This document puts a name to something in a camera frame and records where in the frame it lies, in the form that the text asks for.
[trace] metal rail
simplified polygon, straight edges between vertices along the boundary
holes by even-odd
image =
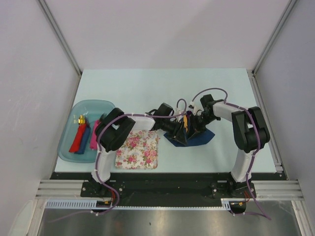
[[[269,132],[270,132],[271,139],[270,139],[270,142],[269,142],[269,147],[270,147],[270,150],[272,152],[272,158],[274,159],[276,170],[277,170],[278,173],[281,173],[281,172],[284,171],[286,176],[289,177],[288,173],[283,168],[283,161],[281,159],[281,155],[280,155],[279,148],[278,148],[278,145],[277,145],[277,142],[276,142],[275,134],[273,133],[273,129],[271,127],[270,119],[269,119],[269,116],[267,114],[267,110],[266,110],[265,104],[264,104],[263,99],[262,99],[262,95],[260,93],[260,90],[259,90],[259,87],[258,87],[258,84],[257,84],[256,76],[254,76],[253,73],[250,72],[250,71],[248,71],[248,76],[249,76],[249,79],[250,79],[250,83],[251,83],[251,86],[252,86],[252,91],[254,93],[256,102],[257,102],[258,106],[261,108],[261,111],[262,111],[262,113],[263,113],[263,115],[265,117],[266,124],[267,124],[267,127],[268,127]]]
[[[77,72],[78,76],[81,77],[82,71],[79,68],[78,62],[76,61],[67,41],[65,40],[65,37],[64,37],[62,31],[60,30],[60,27],[58,26],[58,23],[57,23],[55,17],[53,16],[51,10],[49,9],[47,2],[45,0],[37,0],[37,2],[39,4],[40,8],[42,9],[48,23],[50,24],[53,32],[55,33],[58,41],[60,42],[60,45],[63,48],[66,56],[68,57],[69,61],[71,62],[73,68]]]
[[[83,180],[42,180],[36,199],[110,200],[110,198],[82,198],[80,194],[83,182]],[[253,183],[257,199],[260,201],[301,201],[304,199],[298,181],[253,181]]]
[[[272,48],[272,46],[274,45],[276,39],[278,38],[282,28],[284,27],[285,23],[287,22],[292,10],[294,9],[295,5],[297,4],[299,0],[290,0],[290,2],[288,3],[288,5],[286,6],[282,16],[280,17],[280,20],[276,26],[276,28],[274,29],[274,31],[272,32],[265,48],[263,49],[258,61],[256,62],[256,65],[253,68],[253,74],[257,74],[257,71],[259,70],[261,64],[263,63],[264,59],[266,58],[266,56],[268,55],[270,49]]]

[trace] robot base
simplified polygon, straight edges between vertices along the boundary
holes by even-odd
[[[256,197],[255,186],[250,181],[251,192]],[[218,181],[211,184],[213,198],[245,198],[245,192],[251,197],[246,182],[236,183],[229,174],[227,181]]]

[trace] pink floral napkin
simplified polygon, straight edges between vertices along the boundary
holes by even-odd
[[[116,152],[116,168],[155,169],[158,167],[158,132],[131,131]]]

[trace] teal plastic tray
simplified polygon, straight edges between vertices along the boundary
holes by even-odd
[[[115,108],[114,104],[103,100],[84,100],[77,103],[71,110],[68,117],[68,121],[63,130],[58,145],[58,155],[64,161],[77,162],[77,163],[93,163],[96,159],[96,150],[90,149],[90,141],[94,123],[103,113],[109,114]],[[84,115],[88,118],[91,127],[91,134],[85,148],[84,154],[75,154],[69,152],[74,137],[78,131],[78,123],[74,123],[74,120],[78,120],[80,115]]]

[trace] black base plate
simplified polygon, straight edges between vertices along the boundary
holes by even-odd
[[[255,186],[253,183],[250,183],[251,191],[256,197]],[[245,192],[248,196],[251,197],[249,189],[246,187],[236,189],[234,191],[228,190],[227,182],[214,182],[211,185],[212,188],[212,197],[213,198],[245,198]]]
[[[107,195],[111,196],[111,193],[108,193],[108,189],[95,181],[83,182],[82,184],[80,194],[82,198],[104,198]]]

